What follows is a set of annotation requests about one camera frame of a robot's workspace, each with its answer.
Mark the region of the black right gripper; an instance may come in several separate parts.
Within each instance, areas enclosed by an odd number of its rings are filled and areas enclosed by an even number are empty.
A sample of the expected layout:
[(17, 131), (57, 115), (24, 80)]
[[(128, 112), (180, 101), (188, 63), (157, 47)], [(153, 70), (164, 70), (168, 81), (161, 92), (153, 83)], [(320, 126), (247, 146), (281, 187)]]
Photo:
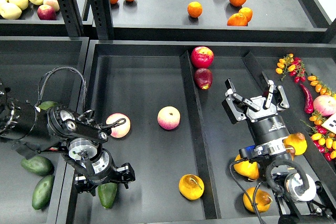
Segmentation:
[(289, 108), (283, 86), (275, 85), (262, 71), (259, 75), (263, 97), (244, 98), (236, 92), (231, 79), (225, 81), (227, 91), (222, 106), (232, 124), (247, 119), (247, 125), (255, 145), (263, 145), (275, 140), (283, 140), (289, 131), (278, 111)]

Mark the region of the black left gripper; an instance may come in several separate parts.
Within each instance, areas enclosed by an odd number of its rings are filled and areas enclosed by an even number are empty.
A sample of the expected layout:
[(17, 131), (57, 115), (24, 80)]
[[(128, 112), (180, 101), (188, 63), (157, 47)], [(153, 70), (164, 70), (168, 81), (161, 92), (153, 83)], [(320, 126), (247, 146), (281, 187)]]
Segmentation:
[(126, 189), (129, 188), (129, 183), (135, 181), (135, 171), (130, 163), (124, 163), (117, 168), (110, 152), (103, 149), (99, 158), (91, 162), (93, 174), (89, 175), (87, 164), (80, 161), (79, 164), (87, 171), (84, 174), (74, 174), (74, 186), (78, 194), (90, 193), (93, 197), (96, 196), (97, 185), (106, 183), (120, 183)]

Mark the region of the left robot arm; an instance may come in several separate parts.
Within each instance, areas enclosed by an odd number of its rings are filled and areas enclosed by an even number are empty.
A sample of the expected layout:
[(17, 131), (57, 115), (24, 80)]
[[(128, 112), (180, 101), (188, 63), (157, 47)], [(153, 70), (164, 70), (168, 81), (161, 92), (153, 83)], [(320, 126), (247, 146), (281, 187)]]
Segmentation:
[(78, 193), (95, 194), (99, 185), (135, 181), (130, 163), (117, 167), (110, 152), (103, 148), (111, 130), (126, 123), (120, 117), (111, 124), (96, 123), (94, 110), (86, 108), (87, 86), (82, 82), (82, 112), (56, 104), (46, 110), (39, 108), (49, 78), (62, 67), (44, 74), (38, 86), (36, 104), (10, 98), (9, 88), (1, 85), (1, 138), (13, 141), (13, 149), (30, 159), (39, 153), (60, 153), (75, 170), (74, 184)]

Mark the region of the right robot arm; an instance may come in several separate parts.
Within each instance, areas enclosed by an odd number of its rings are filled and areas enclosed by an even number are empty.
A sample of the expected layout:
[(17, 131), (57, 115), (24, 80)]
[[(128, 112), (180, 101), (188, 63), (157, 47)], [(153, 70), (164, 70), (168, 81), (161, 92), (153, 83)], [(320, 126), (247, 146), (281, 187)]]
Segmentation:
[(259, 182), (272, 190), (279, 210), (279, 223), (335, 223), (335, 200), (328, 188), (314, 181), (295, 161), (283, 141), (289, 131), (279, 114), (289, 108), (282, 86), (262, 73), (265, 93), (254, 98), (239, 95), (230, 79), (222, 105), (232, 124), (245, 120), (254, 144), (239, 150), (242, 162), (259, 166)]

